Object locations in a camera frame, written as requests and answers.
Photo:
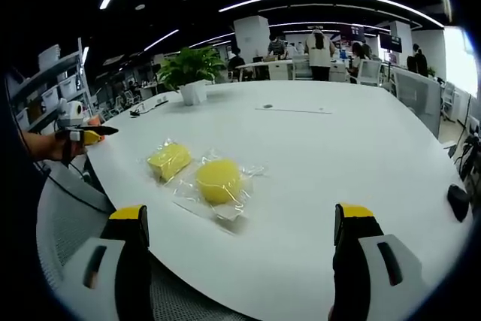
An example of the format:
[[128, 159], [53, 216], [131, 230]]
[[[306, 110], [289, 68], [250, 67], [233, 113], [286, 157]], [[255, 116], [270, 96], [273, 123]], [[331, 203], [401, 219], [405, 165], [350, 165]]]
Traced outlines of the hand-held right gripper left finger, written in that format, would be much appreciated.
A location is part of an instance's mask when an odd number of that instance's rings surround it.
[[68, 260], [56, 294], [78, 320], [151, 320], [147, 206], [112, 213]]

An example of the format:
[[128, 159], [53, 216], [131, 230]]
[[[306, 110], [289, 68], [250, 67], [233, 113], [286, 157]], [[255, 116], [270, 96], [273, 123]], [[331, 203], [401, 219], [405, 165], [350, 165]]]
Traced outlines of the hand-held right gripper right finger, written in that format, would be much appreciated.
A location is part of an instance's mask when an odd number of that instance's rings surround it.
[[372, 211], [335, 205], [331, 320], [407, 320], [428, 295], [422, 263]]

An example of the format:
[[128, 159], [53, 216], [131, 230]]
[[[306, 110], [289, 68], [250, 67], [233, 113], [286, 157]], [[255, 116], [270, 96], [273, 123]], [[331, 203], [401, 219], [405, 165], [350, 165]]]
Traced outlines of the person's left hand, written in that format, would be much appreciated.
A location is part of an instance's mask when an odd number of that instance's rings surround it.
[[69, 163], [85, 152], [86, 148], [82, 142], [72, 141], [69, 135], [55, 134], [50, 158], [54, 161]]

